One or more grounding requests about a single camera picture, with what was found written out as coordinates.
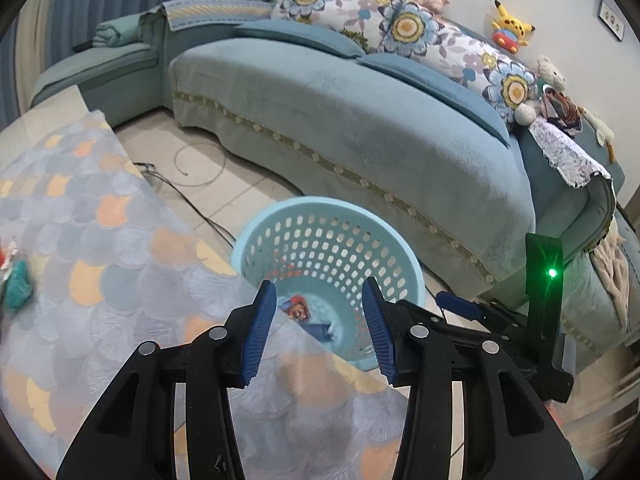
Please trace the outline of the teal wrapper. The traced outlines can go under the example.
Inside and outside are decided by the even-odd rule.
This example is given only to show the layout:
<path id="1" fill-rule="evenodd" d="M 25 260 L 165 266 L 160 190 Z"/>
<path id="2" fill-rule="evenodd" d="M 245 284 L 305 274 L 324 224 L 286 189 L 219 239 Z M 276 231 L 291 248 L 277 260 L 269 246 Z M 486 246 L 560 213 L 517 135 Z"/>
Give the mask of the teal wrapper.
<path id="1" fill-rule="evenodd" d="M 33 289 L 27 262 L 15 260 L 4 280 L 2 304 L 11 311 L 20 310 L 32 296 Z"/>

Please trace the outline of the teal sectional sofa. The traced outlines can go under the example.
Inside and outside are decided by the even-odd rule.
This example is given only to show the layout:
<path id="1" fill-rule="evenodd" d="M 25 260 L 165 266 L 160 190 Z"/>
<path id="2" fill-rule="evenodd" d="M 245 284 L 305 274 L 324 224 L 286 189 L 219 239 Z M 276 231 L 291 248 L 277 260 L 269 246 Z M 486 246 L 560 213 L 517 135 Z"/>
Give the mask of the teal sectional sofa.
<path id="1" fill-rule="evenodd" d="M 172 32 L 162 3 L 134 14 L 137 42 L 95 48 L 92 37 L 39 77 L 32 104 L 75 86 L 114 125 L 169 108 L 179 124 L 213 133 L 303 193 L 382 217 L 461 296 L 521 307 L 526 234 L 556 237 L 566 262 L 562 324 L 582 362 L 638 341 L 639 243 L 616 207 L 622 170 L 590 125 L 570 138 L 612 180 L 571 188 L 528 127 L 505 123 L 506 148 L 356 58 L 238 38 L 238 25 Z"/>

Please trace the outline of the light blue laundry basket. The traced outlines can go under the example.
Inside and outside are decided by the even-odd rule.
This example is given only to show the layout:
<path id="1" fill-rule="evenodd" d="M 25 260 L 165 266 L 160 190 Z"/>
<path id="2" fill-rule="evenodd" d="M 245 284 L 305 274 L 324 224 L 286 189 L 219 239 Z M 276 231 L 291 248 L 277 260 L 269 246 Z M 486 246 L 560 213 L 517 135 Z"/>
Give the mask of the light blue laundry basket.
<path id="1" fill-rule="evenodd" d="M 384 220 L 344 200 L 306 196 L 272 205 L 245 227 L 231 264 L 252 285 L 272 281 L 281 308 L 305 300 L 308 332 L 364 372 L 378 362 L 362 312 L 363 282 L 375 278 L 388 301 L 426 301 L 408 243 Z"/>

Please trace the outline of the patterned scale tablecloth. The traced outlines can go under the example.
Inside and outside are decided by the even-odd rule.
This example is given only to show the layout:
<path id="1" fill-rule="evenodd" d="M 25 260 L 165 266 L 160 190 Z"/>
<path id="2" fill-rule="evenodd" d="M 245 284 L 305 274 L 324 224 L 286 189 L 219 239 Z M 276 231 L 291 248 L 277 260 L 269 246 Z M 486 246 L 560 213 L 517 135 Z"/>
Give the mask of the patterned scale tablecloth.
<path id="1" fill-rule="evenodd" d="M 1 408 L 55 474 L 108 383 L 143 341 L 185 344 L 255 289 L 138 173 L 99 112 L 1 155 L 1 239 L 32 299 L 3 321 Z M 230 394 L 251 479 L 387 479 L 407 401 L 284 314 L 259 372 Z"/>

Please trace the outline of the right blue flat pillow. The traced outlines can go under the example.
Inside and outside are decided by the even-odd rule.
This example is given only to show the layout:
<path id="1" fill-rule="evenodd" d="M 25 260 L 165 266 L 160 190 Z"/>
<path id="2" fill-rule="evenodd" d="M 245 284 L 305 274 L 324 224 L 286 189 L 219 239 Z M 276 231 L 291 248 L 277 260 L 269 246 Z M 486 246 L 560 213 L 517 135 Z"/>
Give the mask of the right blue flat pillow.
<path id="1" fill-rule="evenodd" d="M 482 127 L 506 148 L 510 136 L 499 114 L 481 96 L 451 81 L 436 70 L 420 63 L 388 53 L 375 53 L 357 58 L 357 62 L 379 73 L 402 81 L 456 110 Z"/>

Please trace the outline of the blue flat pillow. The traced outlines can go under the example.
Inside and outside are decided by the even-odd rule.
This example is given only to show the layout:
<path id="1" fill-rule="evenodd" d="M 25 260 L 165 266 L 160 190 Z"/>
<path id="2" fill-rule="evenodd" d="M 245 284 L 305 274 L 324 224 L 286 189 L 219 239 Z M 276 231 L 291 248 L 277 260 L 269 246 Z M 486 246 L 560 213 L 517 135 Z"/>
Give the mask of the blue flat pillow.
<path id="1" fill-rule="evenodd" d="M 375 53 L 357 58 L 357 62 L 379 73 L 402 81 L 456 110 L 482 127 L 506 148 L 510 136 L 499 114 L 481 96 L 451 81 L 436 70 L 420 63 L 388 53 Z"/>
<path id="2" fill-rule="evenodd" d="M 233 36 L 296 44 L 338 58 L 361 58 L 366 51 L 354 40 L 322 27 L 283 20 L 260 20 L 235 26 Z"/>

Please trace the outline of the white duck plush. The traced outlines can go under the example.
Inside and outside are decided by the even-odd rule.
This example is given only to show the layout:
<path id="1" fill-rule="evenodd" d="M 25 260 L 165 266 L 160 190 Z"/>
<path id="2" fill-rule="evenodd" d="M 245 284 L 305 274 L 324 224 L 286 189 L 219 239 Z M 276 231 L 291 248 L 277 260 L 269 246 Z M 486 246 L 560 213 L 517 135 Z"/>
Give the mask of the white duck plush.
<path id="1" fill-rule="evenodd" d="M 602 119 L 597 117 L 595 114 L 592 114 L 590 110 L 587 110 L 585 107 L 580 106 L 578 107 L 578 110 L 582 113 L 582 116 L 587 119 L 587 122 L 590 123 L 591 127 L 596 132 L 598 144 L 608 150 L 608 161 L 616 162 L 613 145 L 615 134 L 613 130 Z"/>

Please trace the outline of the white bear plush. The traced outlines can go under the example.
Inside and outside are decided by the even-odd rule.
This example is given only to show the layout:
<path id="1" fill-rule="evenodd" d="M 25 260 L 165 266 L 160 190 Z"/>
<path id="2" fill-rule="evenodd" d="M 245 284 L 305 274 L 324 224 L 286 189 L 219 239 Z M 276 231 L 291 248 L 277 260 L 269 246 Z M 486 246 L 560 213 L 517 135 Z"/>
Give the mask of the white bear plush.
<path id="1" fill-rule="evenodd" d="M 548 56 L 541 54 L 537 58 L 535 89 L 514 112 L 514 118 L 518 125 L 528 127 L 538 116 L 542 115 L 542 98 L 544 90 L 547 88 L 563 92 L 566 88 L 566 78 Z"/>

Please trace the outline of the pikachu plush toy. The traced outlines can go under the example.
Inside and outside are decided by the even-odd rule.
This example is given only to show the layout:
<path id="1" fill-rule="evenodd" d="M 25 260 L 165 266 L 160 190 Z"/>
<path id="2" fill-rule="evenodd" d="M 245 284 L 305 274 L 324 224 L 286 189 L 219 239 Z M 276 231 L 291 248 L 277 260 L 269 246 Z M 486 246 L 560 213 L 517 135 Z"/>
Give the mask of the pikachu plush toy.
<path id="1" fill-rule="evenodd" d="M 491 23 L 494 29 L 492 40 L 494 40 L 494 43 L 498 47 L 503 48 L 503 50 L 518 53 L 520 47 L 528 46 L 526 37 L 531 32 L 534 32 L 536 27 L 532 24 L 522 22 L 510 14 L 500 1 L 495 0 L 494 3 L 498 12 L 498 18 Z"/>

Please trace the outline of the right floral cushion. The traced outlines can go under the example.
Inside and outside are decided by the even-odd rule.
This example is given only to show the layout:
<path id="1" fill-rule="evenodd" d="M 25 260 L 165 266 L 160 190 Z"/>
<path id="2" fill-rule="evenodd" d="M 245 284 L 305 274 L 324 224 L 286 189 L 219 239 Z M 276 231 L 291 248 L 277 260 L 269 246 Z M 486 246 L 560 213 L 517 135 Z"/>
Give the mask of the right floral cushion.
<path id="1" fill-rule="evenodd" d="M 413 0 L 390 0 L 378 12 L 378 52 L 425 65 L 481 96 L 507 125 L 519 105 L 531 99 L 536 75 L 526 65 Z"/>

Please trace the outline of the floral cushion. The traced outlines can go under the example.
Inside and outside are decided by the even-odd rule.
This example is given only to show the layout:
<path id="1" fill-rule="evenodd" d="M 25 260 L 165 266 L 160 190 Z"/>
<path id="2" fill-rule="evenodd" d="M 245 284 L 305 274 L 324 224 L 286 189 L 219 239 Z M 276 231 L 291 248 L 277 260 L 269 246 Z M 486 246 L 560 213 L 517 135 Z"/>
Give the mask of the floral cushion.
<path id="1" fill-rule="evenodd" d="M 271 18 L 339 32 L 374 53 L 401 6 L 402 0 L 277 0 Z"/>
<path id="2" fill-rule="evenodd" d="M 507 125 L 519 105 L 531 99 L 536 75 L 526 65 L 413 0 L 390 0 L 378 12 L 378 52 L 425 65 L 481 96 Z"/>

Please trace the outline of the left floral cushion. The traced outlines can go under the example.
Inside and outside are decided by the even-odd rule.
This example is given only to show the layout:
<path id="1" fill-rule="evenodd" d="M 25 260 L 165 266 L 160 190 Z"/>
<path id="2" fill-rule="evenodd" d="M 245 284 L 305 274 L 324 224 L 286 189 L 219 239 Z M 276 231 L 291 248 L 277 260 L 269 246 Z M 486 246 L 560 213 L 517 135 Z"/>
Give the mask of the left floral cushion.
<path id="1" fill-rule="evenodd" d="M 401 6 L 402 0 L 277 0 L 271 18 L 339 32 L 374 53 Z"/>

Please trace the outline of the left blue flat pillow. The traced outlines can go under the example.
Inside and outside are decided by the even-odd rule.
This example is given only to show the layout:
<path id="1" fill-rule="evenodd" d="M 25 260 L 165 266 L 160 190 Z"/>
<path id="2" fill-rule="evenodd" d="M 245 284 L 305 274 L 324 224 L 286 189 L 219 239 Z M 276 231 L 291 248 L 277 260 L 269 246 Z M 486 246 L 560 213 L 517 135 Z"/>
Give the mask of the left blue flat pillow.
<path id="1" fill-rule="evenodd" d="M 233 36 L 296 44 L 338 58 L 361 58 L 366 51 L 354 40 L 322 27 L 283 20 L 260 20 L 235 26 Z"/>

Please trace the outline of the folded teal blanket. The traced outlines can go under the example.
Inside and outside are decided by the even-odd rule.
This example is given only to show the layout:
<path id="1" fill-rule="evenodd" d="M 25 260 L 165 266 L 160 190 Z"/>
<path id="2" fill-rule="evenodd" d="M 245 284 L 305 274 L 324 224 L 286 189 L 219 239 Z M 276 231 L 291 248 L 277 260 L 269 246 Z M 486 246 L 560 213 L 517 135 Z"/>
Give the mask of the folded teal blanket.
<path id="1" fill-rule="evenodd" d="M 130 14 L 97 24 L 93 47 L 118 48 L 134 44 L 139 39 L 139 18 L 139 14 Z"/>

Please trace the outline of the blue curtains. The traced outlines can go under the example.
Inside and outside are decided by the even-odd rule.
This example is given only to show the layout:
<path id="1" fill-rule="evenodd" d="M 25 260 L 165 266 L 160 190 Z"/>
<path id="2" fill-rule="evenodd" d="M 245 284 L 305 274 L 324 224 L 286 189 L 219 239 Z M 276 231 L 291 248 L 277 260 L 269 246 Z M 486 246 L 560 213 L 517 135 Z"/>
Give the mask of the blue curtains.
<path id="1" fill-rule="evenodd" d="M 90 40 L 96 25 L 165 0 L 26 0 L 1 36 L 1 125 L 26 112 L 36 80 Z"/>

